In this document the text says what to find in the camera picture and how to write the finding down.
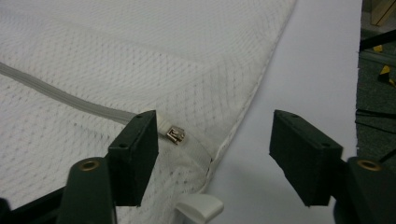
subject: brass rivet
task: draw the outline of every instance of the brass rivet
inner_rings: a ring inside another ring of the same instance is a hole
[[[375,163],[373,161],[359,160],[358,165],[366,170],[369,170],[369,171],[382,170],[381,166],[379,166],[377,163]]]
[[[91,171],[96,169],[99,164],[99,161],[84,161],[78,168],[82,171]]]

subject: zipper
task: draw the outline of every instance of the zipper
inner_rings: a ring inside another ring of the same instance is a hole
[[[6,77],[10,77],[21,84],[38,91],[49,98],[60,103],[72,106],[80,111],[99,116],[105,119],[111,119],[117,123],[126,125],[134,116],[135,113],[123,110],[113,109],[102,105],[90,103],[73,96],[65,91],[51,86],[50,84],[33,77],[29,74],[23,73],[15,68],[12,68],[4,63],[0,63],[0,73]],[[157,112],[157,124],[159,134],[168,138],[175,145],[183,141],[185,137],[184,130],[172,125],[167,119]]]

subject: white plastic piece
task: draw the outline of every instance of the white plastic piece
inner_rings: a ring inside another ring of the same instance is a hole
[[[205,224],[224,209],[224,203],[208,194],[189,194],[183,196],[176,209],[197,224]]]

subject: zipper tape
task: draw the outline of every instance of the zipper tape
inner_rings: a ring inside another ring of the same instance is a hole
[[[0,73],[48,96],[49,98],[95,116],[111,119],[124,125],[126,125],[135,116],[135,114],[131,112],[96,105],[82,100],[65,91],[61,91],[36,77],[32,77],[31,75],[23,73],[3,63],[0,63]]]

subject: mesh textile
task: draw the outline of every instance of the mesh textile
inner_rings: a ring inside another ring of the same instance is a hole
[[[214,174],[294,2],[2,0],[0,62],[98,105],[155,108],[185,129],[180,147],[160,139],[142,206],[118,208],[120,223],[178,223],[178,197]],[[123,127],[0,78],[0,196],[14,208],[104,156]]]

